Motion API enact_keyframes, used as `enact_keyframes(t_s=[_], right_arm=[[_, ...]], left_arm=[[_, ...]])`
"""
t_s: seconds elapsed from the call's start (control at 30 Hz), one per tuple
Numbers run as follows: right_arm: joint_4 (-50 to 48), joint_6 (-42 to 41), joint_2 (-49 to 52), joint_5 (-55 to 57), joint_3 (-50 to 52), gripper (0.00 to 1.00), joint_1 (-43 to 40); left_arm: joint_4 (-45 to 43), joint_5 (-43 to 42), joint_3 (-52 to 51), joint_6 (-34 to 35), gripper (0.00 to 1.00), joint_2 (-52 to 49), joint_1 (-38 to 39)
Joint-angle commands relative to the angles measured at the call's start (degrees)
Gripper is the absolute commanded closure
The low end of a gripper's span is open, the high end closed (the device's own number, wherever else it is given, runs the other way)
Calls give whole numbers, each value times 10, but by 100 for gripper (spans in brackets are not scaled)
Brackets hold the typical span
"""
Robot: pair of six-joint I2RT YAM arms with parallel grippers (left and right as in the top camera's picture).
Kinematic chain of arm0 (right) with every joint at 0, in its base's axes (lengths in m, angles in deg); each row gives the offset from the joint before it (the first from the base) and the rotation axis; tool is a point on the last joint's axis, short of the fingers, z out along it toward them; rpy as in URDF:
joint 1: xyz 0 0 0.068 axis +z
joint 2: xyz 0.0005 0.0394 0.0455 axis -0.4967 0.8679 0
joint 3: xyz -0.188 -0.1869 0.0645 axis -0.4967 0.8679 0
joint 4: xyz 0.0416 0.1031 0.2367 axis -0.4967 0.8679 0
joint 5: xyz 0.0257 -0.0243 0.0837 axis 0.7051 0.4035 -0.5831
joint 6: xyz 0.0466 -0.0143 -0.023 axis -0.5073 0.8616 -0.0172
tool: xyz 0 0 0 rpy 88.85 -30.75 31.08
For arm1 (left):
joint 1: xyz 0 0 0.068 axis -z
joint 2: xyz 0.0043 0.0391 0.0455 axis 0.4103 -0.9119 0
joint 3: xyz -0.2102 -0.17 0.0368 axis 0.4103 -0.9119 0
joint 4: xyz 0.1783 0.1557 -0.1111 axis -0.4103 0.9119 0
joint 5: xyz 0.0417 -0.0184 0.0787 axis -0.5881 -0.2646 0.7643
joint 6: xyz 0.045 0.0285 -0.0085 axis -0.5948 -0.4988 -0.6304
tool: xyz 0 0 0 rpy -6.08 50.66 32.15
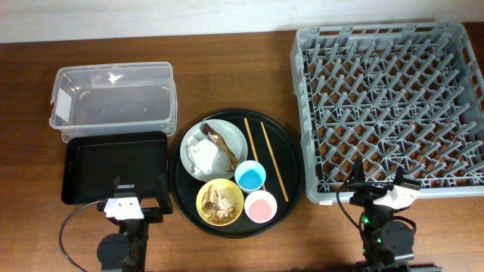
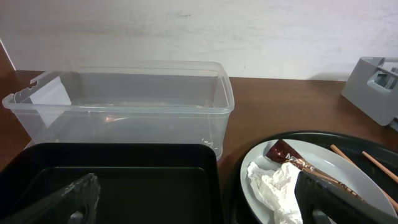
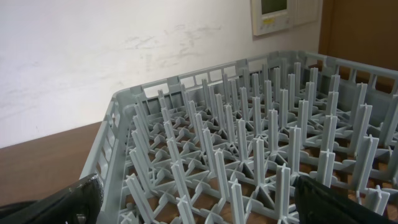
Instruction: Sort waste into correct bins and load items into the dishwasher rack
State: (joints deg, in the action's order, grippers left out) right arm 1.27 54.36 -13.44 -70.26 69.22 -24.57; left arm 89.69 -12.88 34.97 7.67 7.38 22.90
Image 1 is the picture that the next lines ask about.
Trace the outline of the blue cup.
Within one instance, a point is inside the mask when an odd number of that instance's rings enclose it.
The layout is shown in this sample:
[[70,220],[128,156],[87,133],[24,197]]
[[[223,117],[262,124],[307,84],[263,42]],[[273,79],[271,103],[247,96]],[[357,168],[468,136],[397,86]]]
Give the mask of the blue cup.
[[265,183],[266,172],[259,162],[247,160],[236,168],[234,178],[243,192],[252,193],[259,190]]

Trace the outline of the gold brown wrapper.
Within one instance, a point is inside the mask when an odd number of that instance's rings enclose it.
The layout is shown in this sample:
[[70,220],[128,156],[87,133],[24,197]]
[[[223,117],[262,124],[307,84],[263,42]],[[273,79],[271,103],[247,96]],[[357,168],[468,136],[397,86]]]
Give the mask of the gold brown wrapper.
[[201,125],[200,130],[208,137],[210,141],[212,141],[220,150],[225,153],[230,162],[228,170],[230,172],[234,172],[239,166],[240,162],[234,153],[229,149],[224,138],[206,122]]

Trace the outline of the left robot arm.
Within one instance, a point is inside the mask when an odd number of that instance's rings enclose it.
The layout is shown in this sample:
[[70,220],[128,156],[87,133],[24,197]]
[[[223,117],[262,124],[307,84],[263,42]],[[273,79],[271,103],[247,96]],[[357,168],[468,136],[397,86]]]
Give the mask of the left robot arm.
[[154,183],[154,197],[158,205],[143,208],[138,187],[122,185],[120,178],[115,178],[112,196],[98,204],[106,218],[119,227],[118,232],[107,235],[98,244],[102,271],[144,270],[149,226],[161,224],[163,216],[173,212],[166,174],[160,174]]

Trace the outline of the grey round plate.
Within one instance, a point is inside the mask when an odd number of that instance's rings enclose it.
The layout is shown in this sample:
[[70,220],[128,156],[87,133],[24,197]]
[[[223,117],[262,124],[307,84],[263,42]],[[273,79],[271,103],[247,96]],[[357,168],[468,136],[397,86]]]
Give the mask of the grey round plate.
[[239,162],[244,162],[248,155],[247,140],[244,137],[242,131],[234,124],[221,120],[221,119],[210,119],[202,122],[198,122],[196,125],[192,126],[185,133],[185,136],[181,140],[181,146],[179,148],[179,155],[182,163],[182,168],[192,177],[199,181],[208,182],[217,178],[230,179],[234,176],[234,172],[228,170],[230,162],[225,153],[219,149],[215,161],[213,163],[213,171],[208,175],[194,175],[192,173],[193,164],[188,157],[187,142],[190,136],[195,137],[198,140],[203,138],[208,138],[201,130],[201,125],[206,122],[215,131],[217,131],[225,140],[229,149],[238,158]]

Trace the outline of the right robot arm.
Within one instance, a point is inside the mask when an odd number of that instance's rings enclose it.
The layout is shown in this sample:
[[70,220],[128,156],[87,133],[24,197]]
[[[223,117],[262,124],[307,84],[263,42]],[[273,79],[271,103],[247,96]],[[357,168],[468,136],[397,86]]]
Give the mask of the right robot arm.
[[409,208],[420,195],[420,184],[405,177],[398,167],[392,182],[381,185],[365,180],[361,158],[357,158],[346,186],[354,193],[349,203],[363,208],[356,227],[363,242],[364,261],[356,264],[358,271],[409,271],[414,258],[416,224],[397,212]]

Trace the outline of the wooden chopstick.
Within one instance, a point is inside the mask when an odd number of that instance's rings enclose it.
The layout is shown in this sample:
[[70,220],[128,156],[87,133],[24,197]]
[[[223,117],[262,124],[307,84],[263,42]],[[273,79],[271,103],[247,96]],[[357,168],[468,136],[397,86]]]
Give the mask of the wooden chopstick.
[[267,131],[265,129],[265,124],[264,124],[264,122],[261,121],[260,122],[260,125],[261,125],[261,128],[262,128],[262,133],[264,134],[265,142],[266,142],[266,145],[267,145],[267,148],[268,148],[268,151],[269,151],[269,154],[270,154],[270,157],[271,157],[271,160],[272,160],[274,169],[275,169],[275,173],[276,173],[277,178],[278,178],[278,183],[280,185],[281,192],[283,193],[283,196],[284,196],[284,200],[285,200],[285,202],[289,202],[289,198],[288,198],[288,195],[287,195],[287,191],[285,189],[284,182],[283,182],[283,179],[281,177],[281,173],[280,173],[279,168],[278,168],[277,160],[275,158],[273,149],[271,147],[271,142],[269,140],[268,133],[267,133]]
[[258,156],[257,156],[257,153],[256,153],[256,148],[255,148],[255,145],[254,145],[254,142],[253,142],[253,137],[252,137],[252,134],[251,134],[251,130],[250,130],[250,126],[249,126],[247,117],[244,117],[244,124],[245,124],[245,128],[247,130],[247,135],[249,137],[250,146],[251,146],[251,149],[252,149],[252,153],[253,153],[254,160],[257,162],[257,166],[255,167],[255,171],[261,177],[261,180],[262,180],[262,189],[263,190],[266,190],[266,188],[265,188],[265,179],[266,179],[265,168],[259,162],[259,159],[258,159]]

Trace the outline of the food scraps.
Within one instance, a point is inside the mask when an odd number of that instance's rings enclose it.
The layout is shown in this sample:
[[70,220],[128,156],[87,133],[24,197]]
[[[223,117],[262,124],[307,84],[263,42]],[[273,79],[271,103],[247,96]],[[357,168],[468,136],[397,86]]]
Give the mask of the food scraps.
[[230,190],[215,188],[213,185],[203,195],[201,207],[208,221],[215,224],[228,223],[238,213],[236,196]]

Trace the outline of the white napkin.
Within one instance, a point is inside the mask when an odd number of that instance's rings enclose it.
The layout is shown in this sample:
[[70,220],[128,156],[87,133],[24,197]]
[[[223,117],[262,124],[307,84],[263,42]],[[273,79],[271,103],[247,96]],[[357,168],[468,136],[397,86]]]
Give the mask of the white napkin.
[[188,157],[192,161],[194,175],[208,175],[213,171],[213,163],[219,148],[208,138],[198,140],[193,136],[187,142]]

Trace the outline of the yellow bowl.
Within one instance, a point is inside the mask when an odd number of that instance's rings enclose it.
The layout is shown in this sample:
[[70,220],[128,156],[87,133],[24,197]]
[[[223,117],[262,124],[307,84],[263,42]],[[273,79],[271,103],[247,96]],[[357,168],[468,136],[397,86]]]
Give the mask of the yellow bowl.
[[[205,192],[207,191],[207,189],[210,185],[213,185],[215,188],[220,188],[220,189],[225,188],[227,190],[230,190],[236,196],[236,199],[238,201],[238,207],[237,207],[238,213],[232,221],[229,221],[228,223],[225,223],[225,224],[215,224],[215,223],[208,221],[206,214],[202,210],[201,202],[202,202],[202,199],[203,199],[203,195],[205,194]],[[222,178],[214,179],[214,180],[211,180],[211,181],[207,182],[206,184],[204,184],[200,188],[200,190],[198,191],[197,198],[196,198],[196,209],[197,209],[198,215],[207,224],[212,225],[212,226],[216,226],[216,227],[227,226],[229,224],[234,223],[239,218],[242,211],[244,210],[244,195],[243,195],[242,190],[239,188],[239,186],[237,186],[233,181],[230,181],[230,180],[227,180],[227,179],[222,179]]]

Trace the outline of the pink cup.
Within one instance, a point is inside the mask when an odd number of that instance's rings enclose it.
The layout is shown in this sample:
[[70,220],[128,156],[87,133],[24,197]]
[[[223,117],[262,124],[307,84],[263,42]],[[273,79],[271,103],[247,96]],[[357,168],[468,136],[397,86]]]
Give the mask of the pink cup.
[[244,211],[248,218],[262,224],[270,221],[276,214],[278,204],[273,195],[265,190],[250,193],[244,202]]

